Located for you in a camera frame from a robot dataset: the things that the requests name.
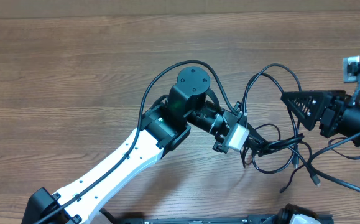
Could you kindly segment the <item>black usb cable blue plug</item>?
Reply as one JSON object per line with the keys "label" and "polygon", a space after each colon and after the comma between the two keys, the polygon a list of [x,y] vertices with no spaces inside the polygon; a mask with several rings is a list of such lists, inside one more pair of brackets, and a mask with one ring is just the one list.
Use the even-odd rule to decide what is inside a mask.
{"label": "black usb cable blue plug", "polygon": [[[241,111],[243,113],[247,112],[248,94],[251,91],[251,88],[253,87],[253,85],[255,84],[255,82],[257,81],[257,79],[259,77],[267,77],[275,84],[275,86],[279,89],[281,94],[284,93],[284,89],[281,87],[281,85],[278,83],[278,81],[274,77],[272,77],[271,75],[269,75],[265,72],[266,70],[268,70],[271,67],[280,67],[280,68],[283,68],[284,70],[286,70],[287,72],[289,72],[289,74],[291,74],[291,76],[294,77],[298,89],[299,90],[302,89],[302,86],[300,84],[298,77],[296,76],[296,74],[293,71],[291,71],[291,69],[289,69],[285,65],[282,65],[279,63],[272,63],[272,64],[264,67],[259,73],[253,75],[252,78],[248,81],[242,101],[241,101]],[[271,175],[271,174],[276,174],[276,173],[283,171],[285,168],[287,168],[290,165],[290,163],[293,162],[293,160],[295,158],[298,158],[299,160],[302,161],[302,165],[296,167],[295,170],[292,172],[288,184],[292,183],[295,173],[304,167],[304,168],[306,168],[307,172],[309,173],[312,182],[316,186],[319,187],[321,185],[321,181],[320,181],[318,175],[314,171],[312,171],[311,166],[307,164],[306,160],[300,154],[300,152],[298,150],[298,145],[303,144],[304,146],[306,146],[308,149],[309,155],[312,155],[312,149],[306,142],[303,141],[304,135],[299,132],[300,122],[295,121],[291,111],[288,112],[288,115],[289,115],[292,129],[293,129],[293,136],[288,139],[282,139],[279,127],[272,123],[262,124],[256,128],[250,129],[250,131],[257,131],[258,129],[264,128],[266,126],[271,126],[276,129],[278,138],[275,141],[266,141],[266,139],[263,138],[261,140],[257,140],[257,142],[255,144],[250,144],[250,145],[246,146],[240,152],[242,164],[243,164],[243,166],[248,166],[248,165],[252,164],[258,172],[267,174],[267,175]],[[291,153],[288,161],[283,166],[281,166],[277,169],[274,169],[274,170],[264,170],[257,165],[257,162],[256,162],[257,156],[258,157],[268,156],[268,155],[274,154],[276,152],[280,152],[284,149],[289,149],[289,150],[291,150],[292,153]]]}

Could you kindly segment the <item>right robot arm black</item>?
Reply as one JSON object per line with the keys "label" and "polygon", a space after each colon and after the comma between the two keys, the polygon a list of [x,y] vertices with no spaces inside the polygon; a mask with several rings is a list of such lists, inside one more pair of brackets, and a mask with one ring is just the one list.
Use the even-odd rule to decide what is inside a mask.
{"label": "right robot arm black", "polygon": [[[311,131],[319,123],[326,138],[336,134],[348,138],[360,132],[360,104],[349,106],[350,99],[343,90],[288,91],[281,96],[305,129]],[[360,147],[360,136],[353,143]]]}

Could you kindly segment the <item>black usb cable silver plug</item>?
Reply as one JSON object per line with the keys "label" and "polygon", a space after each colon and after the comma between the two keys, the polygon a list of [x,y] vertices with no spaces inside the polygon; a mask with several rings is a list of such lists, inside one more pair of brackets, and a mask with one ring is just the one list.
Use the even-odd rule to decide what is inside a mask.
{"label": "black usb cable silver plug", "polygon": [[[295,131],[295,135],[288,139],[281,139],[281,133],[279,128],[274,124],[263,124],[258,126],[256,129],[263,128],[265,126],[273,126],[278,133],[278,140],[276,141],[268,141],[268,144],[261,149],[250,149],[248,147],[244,147],[244,149],[241,150],[240,156],[242,160],[243,168],[246,168],[249,165],[253,165],[254,168],[263,174],[276,174],[281,171],[283,171],[285,168],[287,168],[290,163],[293,161],[294,158],[297,158],[301,160],[302,165],[295,168],[295,170],[292,172],[289,181],[286,186],[282,187],[280,189],[280,193],[285,192],[291,185],[293,181],[294,175],[301,169],[306,168],[308,174],[310,175],[310,178],[312,182],[315,185],[320,185],[320,179],[317,177],[316,173],[312,171],[311,166],[307,164],[307,160],[301,155],[301,153],[298,150],[298,145],[304,145],[308,149],[308,155],[312,156],[312,149],[309,144],[303,141],[304,135],[302,133],[298,133],[298,129]],[[288,161],[281,167],[274,169],[274,170],[263,170],[261,169],[256,162],[256,156],[262,157],[262,156],[268,156],[271,154],[274,154],[276,152],[280,152],[281,150],[289,149],[291,150],[291,155],[288,159]]]}

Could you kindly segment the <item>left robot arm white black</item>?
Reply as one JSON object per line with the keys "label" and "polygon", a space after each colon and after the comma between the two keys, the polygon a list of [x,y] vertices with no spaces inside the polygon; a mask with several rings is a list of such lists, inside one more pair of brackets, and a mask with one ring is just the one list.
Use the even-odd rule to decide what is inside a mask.
{"label": "left robot arm white black", "polygon": [[191,126],[215,137],[213,149],[226,153],[265,140],[246,124],[246,114],[222,109],[200,67],[186,67],[168,95],[139,119],[139,126],[108,157],[78,180],[50,194],[45,188],[28,200],[23,223],[90,223],[131,179],[174,150]]}

